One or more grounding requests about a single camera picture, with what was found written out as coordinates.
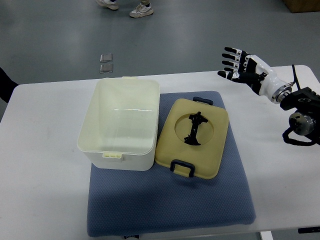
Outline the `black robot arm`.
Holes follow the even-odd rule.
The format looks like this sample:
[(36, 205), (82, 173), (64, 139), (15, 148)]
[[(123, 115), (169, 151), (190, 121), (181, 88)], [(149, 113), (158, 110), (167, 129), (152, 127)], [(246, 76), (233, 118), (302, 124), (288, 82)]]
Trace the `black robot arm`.
[[(285, 96), (280, 107), (285, 111), (293, 108), (296, 111), (288, 119), (289, 128), (282, 134), (283, 141), (295, 146), (318, 145), (320, 143), (320, 96), (309, 87), (300, 87), (294, 65), (292, 72), (297, 91)], [(289, 134), (292, 132), (306, 137), (309, 141), (290, 138)]]

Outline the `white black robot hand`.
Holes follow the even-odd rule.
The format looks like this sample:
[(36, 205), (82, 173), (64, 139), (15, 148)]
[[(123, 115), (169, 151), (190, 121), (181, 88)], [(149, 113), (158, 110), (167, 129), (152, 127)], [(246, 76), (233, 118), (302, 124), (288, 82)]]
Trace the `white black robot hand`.
[(261, 58), (244, 50), (225, 47), (222, 54), (224, 70), (217, 74), (235, 83), (246, 84), (259, 95), (279, 104), (292, 92), (289, 83), (278, 78), (276, 72)]

